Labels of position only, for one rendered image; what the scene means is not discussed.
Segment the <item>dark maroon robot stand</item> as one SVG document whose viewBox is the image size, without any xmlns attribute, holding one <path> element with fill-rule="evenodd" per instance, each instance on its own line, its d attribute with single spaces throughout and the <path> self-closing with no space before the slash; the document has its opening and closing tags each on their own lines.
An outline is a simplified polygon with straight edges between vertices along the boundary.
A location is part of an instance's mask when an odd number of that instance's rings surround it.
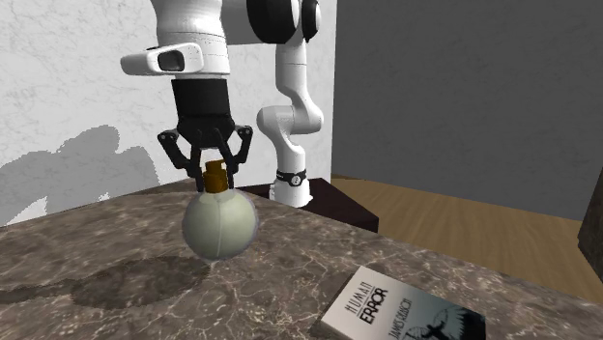
<svg viewBox="0 0 603 340">
<path fill-rule="evenodd" d="M 379 217 L 322 178 L 310 179 L 313 199 L 302 210 L 356 226 L 373 233 L 379 232 Z"/>
</svg>

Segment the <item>round pale bottle brown cap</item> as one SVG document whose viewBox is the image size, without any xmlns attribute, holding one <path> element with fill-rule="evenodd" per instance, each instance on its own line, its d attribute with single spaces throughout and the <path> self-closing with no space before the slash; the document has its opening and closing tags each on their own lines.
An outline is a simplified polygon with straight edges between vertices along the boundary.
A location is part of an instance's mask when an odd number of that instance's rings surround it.
<svg viewBox="0 0 603 340">
<path fill-rule="evenodd" d="M 223 163 L 223 159 L 206 163 L 202 173 L 204 190 L 189 202 L 182 221 L 187 246 L 209 261 L 244 252 L 259 228 L 254 204 L 240 190 L 229 187 Z"/>
</svg>

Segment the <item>white book with black bird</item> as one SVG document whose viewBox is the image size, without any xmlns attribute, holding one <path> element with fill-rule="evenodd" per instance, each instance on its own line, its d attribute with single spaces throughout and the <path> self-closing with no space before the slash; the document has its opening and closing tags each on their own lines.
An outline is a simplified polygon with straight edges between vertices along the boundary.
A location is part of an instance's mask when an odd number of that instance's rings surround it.
<svg viewBox="0 0 603 340">
<path fill-rule="evenodd" d="M 486 318 L 374 269 L 342 275 L 309 334 L 319 340 L 486 340 Z"/>
</svg>

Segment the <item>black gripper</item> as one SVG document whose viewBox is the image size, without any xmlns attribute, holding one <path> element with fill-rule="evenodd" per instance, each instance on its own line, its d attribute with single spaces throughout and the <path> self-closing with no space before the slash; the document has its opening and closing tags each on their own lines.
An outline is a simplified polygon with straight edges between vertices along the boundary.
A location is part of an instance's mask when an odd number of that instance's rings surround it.
<svg viewBox="0 0 603 340">
<path fill-rule="evenodd" d="M 226 164 L 228 187 L 232 189 L 239 165 L 246 163 L 253 129 L 251 126 L 235 126 L 230 111 L 227 80 L 173 79 L 171 86 L 178 115 L 177 129 L 161 132 L 158 142 L 174 167 L 185 169 L 187 175 L 195 180 L 198 191 L 205 188 L 199 148 L 218 148 Z M 227 144 L 234 130 L 242 139 L 241 147 L 235 155 Z M 184 156 L 177 144 L 180 135 L 192 145 L 190 158 Z"/>
</svg>

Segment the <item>dark brown furniture piece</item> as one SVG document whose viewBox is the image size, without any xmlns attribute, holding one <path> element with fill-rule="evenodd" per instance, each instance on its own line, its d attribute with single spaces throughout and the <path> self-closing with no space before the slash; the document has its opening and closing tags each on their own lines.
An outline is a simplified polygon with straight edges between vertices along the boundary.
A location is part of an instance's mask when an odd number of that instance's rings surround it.
<svg viewBox="0 0 603 340">
<path fill-rule="evenodd" d="M 578 247 L 603 283 L 603 168 L 578 233 Z"/>
</svg>

